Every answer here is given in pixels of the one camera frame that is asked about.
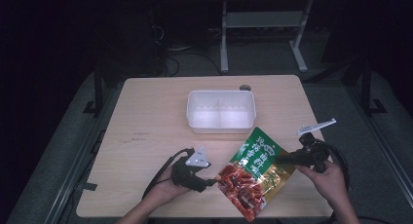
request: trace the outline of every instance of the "white plastic container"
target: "white plastic container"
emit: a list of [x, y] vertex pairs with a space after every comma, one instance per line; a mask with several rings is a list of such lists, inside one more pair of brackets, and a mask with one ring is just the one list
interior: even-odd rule
[[254, 96], [250, 91], [192, 91], [186, 116], [194, 133], [249, 133], [256, 117]]

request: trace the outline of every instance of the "packaging bag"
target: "packaging bag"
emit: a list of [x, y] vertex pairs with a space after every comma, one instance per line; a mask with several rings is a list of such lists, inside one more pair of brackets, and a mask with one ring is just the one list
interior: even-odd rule
[[275, 158], [287, 154], [264, 131], [255, 128], [229, 164], [216, 176], [218, 188], [252, 221], [274, 198], [295, 171], [293, 165], [278, 166]]

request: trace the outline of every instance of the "human hand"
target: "human hand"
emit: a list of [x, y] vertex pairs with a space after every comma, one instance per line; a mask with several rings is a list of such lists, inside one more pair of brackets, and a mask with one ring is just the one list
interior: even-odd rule
[[140, 224], [158, 207], [172, 201], [190, 189], [173, 184], [170, 179], [172, 168], [167, 168], [157, 180], [157, 184], [149, 191], [146, 197], [123, 216], [118, 224]]
[[329, 161], [324, 161], [324, 164], [326, 169], [323, 173], [304, 166], [296, 168], [313, 181], [317, 191], [334, 209], [339, 223], [358, 224], [356, 212], [347, 194], [343, 172], [340, 167]]
[[189, 188], [175, 185], [170, 179], [172, 167], [168, 167], [157, 180], [157, 184], [151, 189], [145, 200], [151, 201], [156, 207], [165, 205], [174, 198], [191, 191]]
[[316, 186], [319, 193], [330, 203], [334, 205], [348, 199], [344, 175], [340, 167], [324, 161], [325, 171], [318, 173], [305, 166], [296, 166], [296, 168], [307, 175]]

